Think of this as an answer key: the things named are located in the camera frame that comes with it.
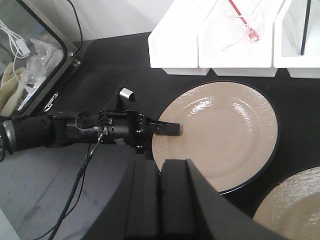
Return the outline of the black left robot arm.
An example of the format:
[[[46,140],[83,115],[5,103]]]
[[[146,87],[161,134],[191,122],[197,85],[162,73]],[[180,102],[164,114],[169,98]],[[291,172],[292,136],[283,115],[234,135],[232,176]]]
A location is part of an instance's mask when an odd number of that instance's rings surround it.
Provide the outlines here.
[[[178,137],[182,135],[182,126],[153,120],[134,110],[13,117],[0,124],[0,159],[3,161],[6,154],[18,151],[76,143],[129,145],[140,154],[150,148],[153,135]]]

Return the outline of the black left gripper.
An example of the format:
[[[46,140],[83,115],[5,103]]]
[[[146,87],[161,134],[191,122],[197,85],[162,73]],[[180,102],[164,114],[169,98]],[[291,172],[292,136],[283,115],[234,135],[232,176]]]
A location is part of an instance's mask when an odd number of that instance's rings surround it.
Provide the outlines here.
[[[181,125],[156,121],[137,111],[104,110],[99,113],[102,132],[99,142],[103,144],[128,145],[138,154],[151,149],[153,134],[180,136]]]

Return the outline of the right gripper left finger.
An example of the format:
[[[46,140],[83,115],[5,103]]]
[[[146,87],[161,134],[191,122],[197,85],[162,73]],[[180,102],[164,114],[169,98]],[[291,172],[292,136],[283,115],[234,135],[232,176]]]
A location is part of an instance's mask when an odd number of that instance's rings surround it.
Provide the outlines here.
[[[127,240],[157,240],[159,222],[159,172],[152,160],[139,160],[134,164],[126,220]]]

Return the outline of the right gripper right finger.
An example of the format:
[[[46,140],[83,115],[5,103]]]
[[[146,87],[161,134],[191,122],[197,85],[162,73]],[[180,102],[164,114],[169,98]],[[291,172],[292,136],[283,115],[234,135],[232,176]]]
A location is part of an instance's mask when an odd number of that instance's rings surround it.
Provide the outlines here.
[[[167,159],[161,171],[164,240],[282,240],[220,195],[190,160]]]

